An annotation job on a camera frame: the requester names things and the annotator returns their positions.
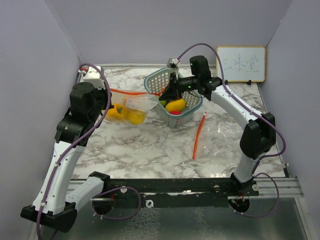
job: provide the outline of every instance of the whiteboard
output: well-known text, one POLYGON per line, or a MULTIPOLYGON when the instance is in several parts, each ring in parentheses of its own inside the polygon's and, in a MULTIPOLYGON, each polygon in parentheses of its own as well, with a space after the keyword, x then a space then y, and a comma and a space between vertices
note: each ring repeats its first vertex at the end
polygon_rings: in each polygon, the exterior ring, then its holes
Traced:
MULTIPOLYGON (((265 80, 266 48, 264 46, 219 46, 224 79, 228 82, 263 82, 265 80)), ((217 76, 221 78, 218 59, 217 76)))

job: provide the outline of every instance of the handwriting on whiteboard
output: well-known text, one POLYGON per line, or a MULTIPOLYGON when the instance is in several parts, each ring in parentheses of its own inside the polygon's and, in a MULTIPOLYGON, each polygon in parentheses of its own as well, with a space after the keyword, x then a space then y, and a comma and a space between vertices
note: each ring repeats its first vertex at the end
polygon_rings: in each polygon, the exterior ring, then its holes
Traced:
POLYGON ((259 73, 260 71, 255 68, 258 61, 259 59, 255 54, 247 58, 242 57, 241 54, 238 53, 238 56, 233 58, 224 58, 221 62, 224 71, 232 71, 236 73, 259 73))

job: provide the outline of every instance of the clear plastic bag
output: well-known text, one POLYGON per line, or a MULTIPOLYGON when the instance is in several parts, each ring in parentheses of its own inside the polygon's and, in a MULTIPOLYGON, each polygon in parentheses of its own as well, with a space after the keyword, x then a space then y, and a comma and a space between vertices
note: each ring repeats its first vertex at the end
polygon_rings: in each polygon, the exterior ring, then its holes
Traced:
POLYGON ((198 139, 197 157, 210 156, 215 159, 233 159, 239 148, 241 127, 225 119, 206 119, 198 139))
POLYGON ((140 125, 146 120, 148 111, 159 103, 158 97, 149 93, 137 94, 134 91, 111 91, 111 93, 114 108, 109 109, 105 116, 109 122, 140 125))

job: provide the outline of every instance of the white marble surface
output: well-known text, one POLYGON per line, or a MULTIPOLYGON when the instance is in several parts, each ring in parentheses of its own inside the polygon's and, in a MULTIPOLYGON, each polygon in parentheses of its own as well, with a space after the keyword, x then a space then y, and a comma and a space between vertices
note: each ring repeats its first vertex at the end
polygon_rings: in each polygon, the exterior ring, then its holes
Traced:
MULTIPOLYGON (((144 89, 144 79, 156 68, 107 69, 105 75, 111 88, 144 89)), ((189 69, 180 73, 190 76, 189 69)), ((231 84, 230 88, 249 105, 264 111, 256 84, 231 84)), ((192 121, 178 129, 167 127, 155 111, 148 113, 138 126, 103 121, 88 141, 78 160, 73 178, 86 179, 93 171, 112 178, 224 178, 235 170, 242 154, 239 141, 242 130, 221 107, 203 99, 202 107, 192 121), (198 126, 207 112, 196 159, 192 159, 198 126)), ((270 153, 277 151, 274 146, 270 153)), ((284 177, 279 157, 263 159, 256 173, 284 177)))

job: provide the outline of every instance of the light blue plastic basket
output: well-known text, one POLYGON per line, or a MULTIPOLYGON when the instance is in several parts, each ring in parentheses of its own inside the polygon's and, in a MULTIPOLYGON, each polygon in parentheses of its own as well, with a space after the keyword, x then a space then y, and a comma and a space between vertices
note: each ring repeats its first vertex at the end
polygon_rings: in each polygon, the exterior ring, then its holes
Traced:
MULTIPOLYGON (((161 90, 168 85, 170 73, 172 72, 173 70, 169 67, 165 67, 158 71, 155 71, 145 78, 144 88, 148 93, 159 94, 161 90)), ((170 114, 160 103, 154 107, 156 112, 160 115, 162 120, 169 128, 176 129, 189 122, 194 115, 193 113, 201 107, 203 102, 201 95, 196 91, 191 91, 191 93, 194 96, 189 94, 188 92, 184 92, 182 94, 182 98, 186 101, 186 107, 180 115, 170 114)))

